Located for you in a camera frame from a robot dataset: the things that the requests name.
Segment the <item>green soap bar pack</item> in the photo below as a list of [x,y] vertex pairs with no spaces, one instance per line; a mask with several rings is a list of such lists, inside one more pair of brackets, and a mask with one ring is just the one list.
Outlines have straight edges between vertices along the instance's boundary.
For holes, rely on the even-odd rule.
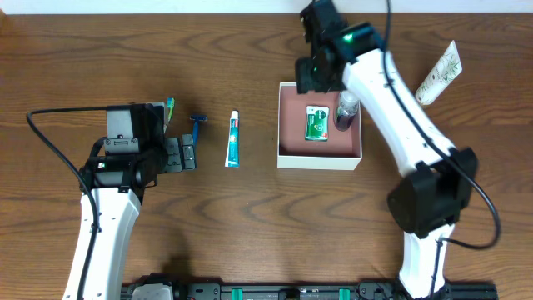
[[305,139],[325,142],[328,139],[328,117],[328,107],[307,106]]

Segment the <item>clear spray bottle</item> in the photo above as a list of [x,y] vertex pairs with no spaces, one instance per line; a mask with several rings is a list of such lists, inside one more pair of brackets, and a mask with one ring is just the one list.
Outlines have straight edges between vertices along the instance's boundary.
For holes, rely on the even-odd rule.
[[359,112],[359,107],[360,101],[354,94],[348,91],[341,92],[334,114],[336,129],[341,132],[347,131]]

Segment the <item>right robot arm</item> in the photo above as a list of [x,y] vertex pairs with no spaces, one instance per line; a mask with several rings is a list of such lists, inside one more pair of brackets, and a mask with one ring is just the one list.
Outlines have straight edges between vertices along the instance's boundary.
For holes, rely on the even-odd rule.
[[303,27],[311,55],[296,61],[298,93],[349,92],[367,110],[402,177],[387,196],[404,233],[401,290],[409,299],[444,298],[445,251],[476,185],[476,155],[435,128],[372,25],[305,21]]

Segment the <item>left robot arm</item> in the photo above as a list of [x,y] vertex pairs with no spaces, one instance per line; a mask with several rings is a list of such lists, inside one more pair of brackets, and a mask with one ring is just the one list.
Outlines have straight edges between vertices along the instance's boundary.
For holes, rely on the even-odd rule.
[[185,169],[185,148],[176,137],[165,140],[164,151],[156,149],[162,157],[155,159],[141,159],[136,153],[97,154],[111,144],[108,138],[97,140],[80,170],[89,191],[80,199],[80,231],[65,299],[120,298],[127,248],[145,189],[157,175]]

